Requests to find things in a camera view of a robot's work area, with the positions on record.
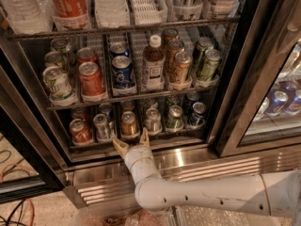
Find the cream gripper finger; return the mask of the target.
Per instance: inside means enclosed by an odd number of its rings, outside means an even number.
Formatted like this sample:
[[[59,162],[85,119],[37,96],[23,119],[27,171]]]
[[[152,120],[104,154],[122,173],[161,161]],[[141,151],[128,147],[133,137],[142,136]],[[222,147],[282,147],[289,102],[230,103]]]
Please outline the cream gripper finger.
[[[112,142],[120,157],[124,158],[129,151],[129,145],[126,142],[119,140],[117,137],[113,137]]]
[[[142,146],[146,146],[146,147],[150,146],[149,133],[148,133],[148,130],[146,128],[143,128],[142,135],[140,137],[139,143]]]

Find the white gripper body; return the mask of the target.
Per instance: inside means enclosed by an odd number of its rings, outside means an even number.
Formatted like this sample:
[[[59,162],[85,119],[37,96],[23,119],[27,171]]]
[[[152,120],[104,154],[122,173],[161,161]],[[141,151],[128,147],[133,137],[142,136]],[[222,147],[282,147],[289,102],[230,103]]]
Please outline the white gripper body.
[[[150,170],[154,166],[150,147],[137,145],[129,149],[124,157],[128,170]]]

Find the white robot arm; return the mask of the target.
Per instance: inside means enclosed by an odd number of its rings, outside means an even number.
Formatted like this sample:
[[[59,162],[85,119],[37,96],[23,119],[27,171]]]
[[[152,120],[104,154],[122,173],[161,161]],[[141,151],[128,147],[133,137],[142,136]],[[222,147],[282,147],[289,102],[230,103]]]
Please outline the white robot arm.
[[[191,182],[162,178],[147,130],[135,146],[112,138],[135,183],[135,201],[153,213],[192,205],[271,217],[291,217],[301,226],[301,171],[203,179]]]

